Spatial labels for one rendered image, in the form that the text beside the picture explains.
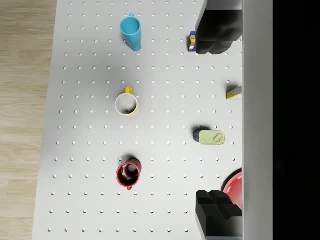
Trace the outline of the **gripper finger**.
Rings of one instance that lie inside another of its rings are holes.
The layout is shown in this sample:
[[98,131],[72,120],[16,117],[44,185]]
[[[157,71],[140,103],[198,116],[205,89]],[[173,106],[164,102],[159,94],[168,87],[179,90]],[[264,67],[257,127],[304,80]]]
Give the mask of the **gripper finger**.
[[198,190],[196,219],[203,238],[242,238],[242,210],[220,190]]
[[205,10],[196,27],[196,52],[219,55],[243,35],[242,10]]

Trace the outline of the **puzzle cube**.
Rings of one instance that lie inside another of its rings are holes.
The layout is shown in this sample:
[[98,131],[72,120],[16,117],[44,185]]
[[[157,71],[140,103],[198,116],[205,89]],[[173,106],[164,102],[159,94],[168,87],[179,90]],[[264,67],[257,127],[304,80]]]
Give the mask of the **puzzle cube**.
[[195,31],[190,32],[187,47],[189,52],[196,52],[196,32]]

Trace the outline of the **red plate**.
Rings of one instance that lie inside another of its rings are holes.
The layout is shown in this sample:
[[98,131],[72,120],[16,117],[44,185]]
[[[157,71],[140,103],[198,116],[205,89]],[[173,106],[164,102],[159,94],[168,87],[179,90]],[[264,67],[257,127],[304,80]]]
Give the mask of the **red plate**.
[[226,193],[233,204],[242,207],[242,168],[232,172],[223,182],[221,190]]

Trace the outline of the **yellow and white box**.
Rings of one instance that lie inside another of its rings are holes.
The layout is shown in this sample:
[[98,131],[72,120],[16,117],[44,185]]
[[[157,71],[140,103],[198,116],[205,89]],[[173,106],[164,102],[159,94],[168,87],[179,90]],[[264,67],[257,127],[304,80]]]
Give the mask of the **yellow and white box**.
[[242,95],[242,86],[236,87],[233,90],[226,93],[226,99],[239,98]]

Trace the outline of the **flat-sided can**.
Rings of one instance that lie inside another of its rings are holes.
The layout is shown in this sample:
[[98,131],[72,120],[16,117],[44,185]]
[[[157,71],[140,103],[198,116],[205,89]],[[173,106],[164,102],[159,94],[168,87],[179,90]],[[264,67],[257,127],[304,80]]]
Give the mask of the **flat-sided can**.
[[221,130],[198,130],[193,133],[193,139],[202,145],[223,145],[225,133]]

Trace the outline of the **blue mug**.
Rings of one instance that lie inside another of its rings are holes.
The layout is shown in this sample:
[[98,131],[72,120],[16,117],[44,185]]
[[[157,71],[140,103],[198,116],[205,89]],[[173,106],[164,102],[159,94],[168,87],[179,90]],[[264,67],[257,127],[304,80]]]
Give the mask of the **blue mug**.
[[142,30],[140,21],[130,13],[120,23],[120,31],[130,48],[137,52],[141,49]]

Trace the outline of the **red mug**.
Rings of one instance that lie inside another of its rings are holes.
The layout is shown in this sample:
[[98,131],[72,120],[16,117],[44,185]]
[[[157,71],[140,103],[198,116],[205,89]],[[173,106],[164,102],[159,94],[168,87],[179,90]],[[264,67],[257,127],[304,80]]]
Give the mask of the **red mug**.
[[141,171],[141,162],[136,158],[131,158],[118,167],[116,179],[121,186],[131,190],[138,183]]

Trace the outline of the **yellow mug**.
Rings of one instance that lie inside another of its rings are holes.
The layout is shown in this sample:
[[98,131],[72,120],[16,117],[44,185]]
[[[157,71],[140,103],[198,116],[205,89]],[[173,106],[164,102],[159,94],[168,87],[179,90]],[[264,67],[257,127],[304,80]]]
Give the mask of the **yellow mug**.
[[133,94],[131,86],[125,87],[125,93],[120,94],[115,100],[115,109],[122,116],[132,117],[139,113],[140,104]]

